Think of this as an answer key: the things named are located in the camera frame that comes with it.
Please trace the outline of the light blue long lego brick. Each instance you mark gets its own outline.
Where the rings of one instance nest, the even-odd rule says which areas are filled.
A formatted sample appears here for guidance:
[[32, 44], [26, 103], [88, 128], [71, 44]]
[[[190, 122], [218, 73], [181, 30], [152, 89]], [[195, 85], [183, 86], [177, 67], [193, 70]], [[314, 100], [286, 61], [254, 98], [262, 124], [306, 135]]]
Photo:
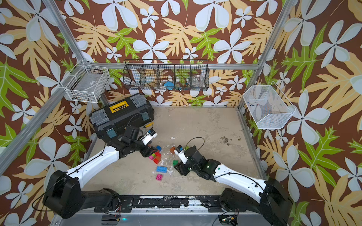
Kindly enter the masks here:
[[156, 171], [159, 173], [167, 173], [168, 168], [164, 166], [157, 166]]

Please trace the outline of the magenta lego brick front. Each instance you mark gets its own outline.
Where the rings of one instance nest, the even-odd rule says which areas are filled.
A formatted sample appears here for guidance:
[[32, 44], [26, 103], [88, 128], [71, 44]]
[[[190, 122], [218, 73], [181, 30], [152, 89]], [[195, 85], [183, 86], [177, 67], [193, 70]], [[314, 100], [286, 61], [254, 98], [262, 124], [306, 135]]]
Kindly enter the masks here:
[[162, 179], [163, 179], [163, 175], [157, 174], [156, 180], [157, 180], [157, 181], [162, 181]]

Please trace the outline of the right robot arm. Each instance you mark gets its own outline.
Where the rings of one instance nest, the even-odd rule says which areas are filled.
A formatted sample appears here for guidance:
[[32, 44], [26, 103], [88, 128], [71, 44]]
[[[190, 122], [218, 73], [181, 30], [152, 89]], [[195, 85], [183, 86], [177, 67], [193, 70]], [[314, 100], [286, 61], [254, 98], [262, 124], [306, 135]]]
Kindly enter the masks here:
[[182, 176], [194, 172], [205, 180], [228, 186], [219, 198], [225, 211], [252, 211], [272, 226], [288, 224], [294, 202], [279, 181], [236, 172], [219, 161], [206, 159], [195, 146], [188, 149], [178, 146], [170, 151], [181, 160], [175, 168]]

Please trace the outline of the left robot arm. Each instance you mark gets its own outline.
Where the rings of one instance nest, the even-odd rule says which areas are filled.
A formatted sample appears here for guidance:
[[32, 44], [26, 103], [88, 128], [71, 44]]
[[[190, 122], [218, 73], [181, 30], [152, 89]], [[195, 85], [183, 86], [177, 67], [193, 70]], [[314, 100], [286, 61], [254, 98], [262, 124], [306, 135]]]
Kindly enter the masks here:
[[109, 165], [133, 152], [145, 158], [157, 151], [151, 140], [157, 136], [154, 129], [146, 133], [137, 127], [128, 126], [124, 134], [108, 141], [95, 156], [67, 171], [54, 172], [43, 195], [43, 205], [63, 219], [68, 219], [83, 209], [95, 208], [104, 213], [121, 210], [120, 195], [109, 188], [99, 191], [84, 191], [84, 186]]

